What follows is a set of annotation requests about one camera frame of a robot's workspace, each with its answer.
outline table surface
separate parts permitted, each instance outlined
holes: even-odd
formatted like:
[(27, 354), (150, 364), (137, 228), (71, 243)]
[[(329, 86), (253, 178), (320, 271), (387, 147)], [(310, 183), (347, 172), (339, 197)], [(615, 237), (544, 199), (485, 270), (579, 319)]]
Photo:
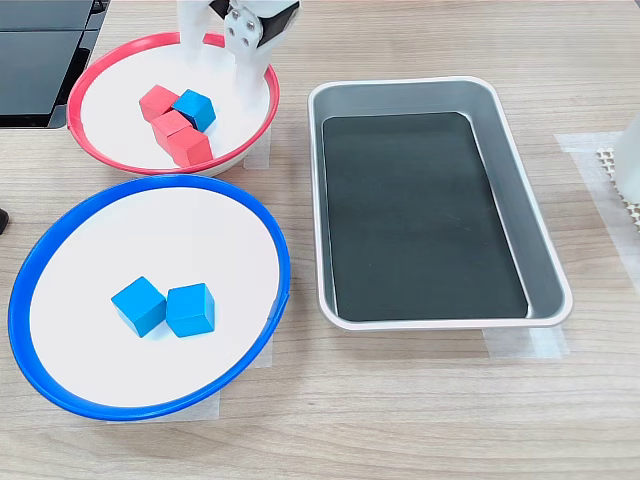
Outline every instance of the table surface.
[[(220, 419), (116, 425), (24, 379), (7, 304), (64, 212), (130, 178), (66, 129), (0, 131), (0, 478), (640, 478), (640, 301), (556, 133), (640, 111), (640, 9), (619, 1), (308, 0), (273, 64), (271, 168), (220, 178), (277, 217), (293, 263), (273, 367), (222, 392)], [(112, 2), (94, 59), (176, 29), (172, 2)], [(333, 80), (475, 75), (504, 104), (575, 295), (563, 359), (492, 359), (480, 331), (347, 334), (316, 307), (306, 99)]]

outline robotic arm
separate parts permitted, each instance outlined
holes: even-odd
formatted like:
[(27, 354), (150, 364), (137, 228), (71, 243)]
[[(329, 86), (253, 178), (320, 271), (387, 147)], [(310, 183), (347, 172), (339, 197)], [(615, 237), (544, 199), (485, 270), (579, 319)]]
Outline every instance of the robotic arm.
[(207, 9), (224, 20), (225, 48), (236, 57), (241, 88), (258, 84), (271, 51), (284, 40), (300, 9), (298, 0), (178, 0), (180, 42), (189, 58), (198, 55), (207, 31)]

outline red cube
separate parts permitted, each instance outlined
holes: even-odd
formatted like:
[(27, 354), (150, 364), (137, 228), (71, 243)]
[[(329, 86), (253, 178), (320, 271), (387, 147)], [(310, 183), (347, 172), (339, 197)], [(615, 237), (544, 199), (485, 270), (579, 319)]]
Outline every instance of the red cube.
[(185, 128), (192, 128), (189, 120), (184, 118), (177, 110), (171, 110), (169, 113), (153, 119), (151, 126), (158, 144), (169, 154), (171, 153), (169, 151), (169, 138)]
[(190, 167), (213, 160), (209, 137), (193, 127), (180, 130), (169, 137), (169, 153), (181, 167)]
[(140, 99), (140, 110), (147, 122), (164, 115), (180, 97), (160, 85), (156, 85)]

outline silver tray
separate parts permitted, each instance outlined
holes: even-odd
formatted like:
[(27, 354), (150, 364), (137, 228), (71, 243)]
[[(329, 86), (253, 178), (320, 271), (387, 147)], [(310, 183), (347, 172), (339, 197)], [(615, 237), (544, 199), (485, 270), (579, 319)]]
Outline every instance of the silver tray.
[[(343, 318), (338, 312), (334, 283), (323, 125), (335, 117), (443, 112), (459, 113), (471, 125), (528, 303), (526, 314), (519, 318)], [(311, 93), (309, 120), (318, 302), (329, 321), (345, 330), (376, 331), (548, 327), (567, 318), (573, 306), (571, 291), (491, 85), (472, 77), (329, 83)]]

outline black device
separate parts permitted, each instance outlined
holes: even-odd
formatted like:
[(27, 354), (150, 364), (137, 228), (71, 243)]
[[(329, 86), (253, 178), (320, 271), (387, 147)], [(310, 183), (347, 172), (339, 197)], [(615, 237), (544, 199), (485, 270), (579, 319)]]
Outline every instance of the black device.
[(107, 0), (0, 0), (0, 127), (58, 128)]
[[(224, 20), (224, 18), (231, 11), (229, 0), (213, 0), (209, 4), (209, 6), (213, 9), (214, 12), (218, 14), (220, 18)], [(262, 38), (258, 42), (258, 48), (267, 43), (269, 40), (280, 35), (284, 29), (287, 27), (289, 20), (295, 14), (295, 12), (300, 8), (300, 2), (296, 2), (289, 7), (285, 8), (283, 11), (274, 15), (270, 18), (258, 17), (260, 23), (262, 24)]]
[(4, 229), (7, 228), (7, 224), (9, 223), (9, 214), (0, 208), (0, 235), (4, 232)]

